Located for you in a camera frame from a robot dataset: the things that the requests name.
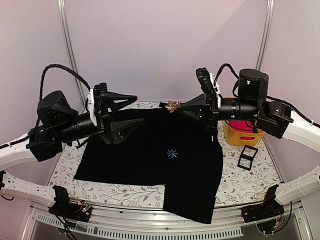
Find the sparkling brooch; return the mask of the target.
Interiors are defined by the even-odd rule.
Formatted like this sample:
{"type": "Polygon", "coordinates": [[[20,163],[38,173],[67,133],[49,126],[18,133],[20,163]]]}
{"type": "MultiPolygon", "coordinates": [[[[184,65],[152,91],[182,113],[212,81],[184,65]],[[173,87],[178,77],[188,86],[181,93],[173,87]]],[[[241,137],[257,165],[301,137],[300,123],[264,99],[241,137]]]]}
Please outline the sparkling brooch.
{"type": "Polygon", "coordinates": [[[167,109],[170,113],[177,111],[181,107],[181,103],[179,101],[169,100],[167,105],[165,105],[165,109],[167,109]]]}

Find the black t-shirt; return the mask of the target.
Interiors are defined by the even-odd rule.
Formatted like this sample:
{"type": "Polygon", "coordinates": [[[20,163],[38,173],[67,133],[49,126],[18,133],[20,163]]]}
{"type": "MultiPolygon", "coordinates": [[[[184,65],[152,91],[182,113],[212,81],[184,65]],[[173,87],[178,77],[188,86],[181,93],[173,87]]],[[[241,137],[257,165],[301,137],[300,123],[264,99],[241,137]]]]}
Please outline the black t-shirt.
{"type": "Polygon", "coordinates": [[[144,119],[144,123],[119,144],[90,137],[75,179],[164,185],[164,211],[210,224],[223,172],[218,135],[207,132],[200,122],[163,107],[120,110],[113,118],[144,119]]]}

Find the black brooch display box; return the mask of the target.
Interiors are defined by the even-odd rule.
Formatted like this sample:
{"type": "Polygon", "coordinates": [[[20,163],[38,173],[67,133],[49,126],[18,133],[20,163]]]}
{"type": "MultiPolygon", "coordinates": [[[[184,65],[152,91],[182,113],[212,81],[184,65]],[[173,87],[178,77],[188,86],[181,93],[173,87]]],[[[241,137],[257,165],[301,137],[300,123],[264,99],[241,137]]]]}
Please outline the black brooch display box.
{"type": "Polygon", "coordinates": [[[258,153],[257,148],[253,146],[245,145],[242,149],[242,152],[239,155],[237,167],[243,170],[250,171],[257,153],[258,153]]]}

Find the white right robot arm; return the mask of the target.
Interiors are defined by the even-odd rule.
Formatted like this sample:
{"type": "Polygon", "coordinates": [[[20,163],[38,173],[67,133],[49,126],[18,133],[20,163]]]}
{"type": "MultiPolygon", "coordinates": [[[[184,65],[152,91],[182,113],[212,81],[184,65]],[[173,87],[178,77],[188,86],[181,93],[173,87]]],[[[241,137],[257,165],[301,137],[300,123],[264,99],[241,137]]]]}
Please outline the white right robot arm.
{"type": "Polygon", "coordinates": [[[259,206],[262,218],[269,218],[290,201],[320,191],[320,161],[310,160],[310,152],[320,156],[320,126],[303,115],[291,103],[268,95],[269,77],[251,68],[235,73],[237,81],[233,87],[234,98],[222,97],[218,77],[228,63],[223,64],[217,74],[205,67],[195,71],[202,94],[183,103],[179,112],[203,123],[211,133],[217,132],[218,121],[252,121],[254,127],[277,139],[291,141],[297,147],[290,157],[301,163],[304,170],[291,181],[270,187],[259,206]]]}

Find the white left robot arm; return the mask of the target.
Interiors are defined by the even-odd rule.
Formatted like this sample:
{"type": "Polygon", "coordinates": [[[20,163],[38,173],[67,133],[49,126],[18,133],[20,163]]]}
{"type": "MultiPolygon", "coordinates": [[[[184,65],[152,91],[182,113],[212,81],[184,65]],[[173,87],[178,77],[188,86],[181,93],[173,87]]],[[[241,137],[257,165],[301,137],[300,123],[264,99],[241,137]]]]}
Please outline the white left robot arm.
{"type": "Polygon", "coordinates": [[[153,133],[144,125],[124,143],[107,145],[99,137],[81,148],[65,146],[55,167],[24,163],[9,172],[24,180],[65,187],[69,196],[96,204],[163,208],[211,193],[212,160],[197,131],[177,124],[153,133]]]}

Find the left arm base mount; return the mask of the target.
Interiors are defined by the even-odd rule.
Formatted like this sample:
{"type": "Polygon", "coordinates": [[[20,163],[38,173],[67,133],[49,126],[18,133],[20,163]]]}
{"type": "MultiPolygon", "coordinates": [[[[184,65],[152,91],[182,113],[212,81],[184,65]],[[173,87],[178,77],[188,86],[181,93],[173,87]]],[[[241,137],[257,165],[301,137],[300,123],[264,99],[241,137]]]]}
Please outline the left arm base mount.
{"type": "Polygon", "coordinates": [[[92,214],[92,205],[80,200],[71,202],[67,190],[62,186],[53,186],[54,204],[49,207],[49,213],[65,219],[88,223],[92,214]]]}

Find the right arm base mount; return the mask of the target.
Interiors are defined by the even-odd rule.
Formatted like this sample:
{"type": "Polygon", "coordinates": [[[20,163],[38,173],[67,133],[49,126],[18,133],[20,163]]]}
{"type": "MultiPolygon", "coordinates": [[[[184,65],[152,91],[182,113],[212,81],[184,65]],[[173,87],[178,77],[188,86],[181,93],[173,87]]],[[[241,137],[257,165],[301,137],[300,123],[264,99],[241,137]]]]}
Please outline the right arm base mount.
{"type": "Polygon", "coordinates": [[[269,187],[262,203],[241,208],[241,216],[245,223],[281,216],[285,212],[284,207],[275,200],[278,187],[278,184],[269,187]]]}

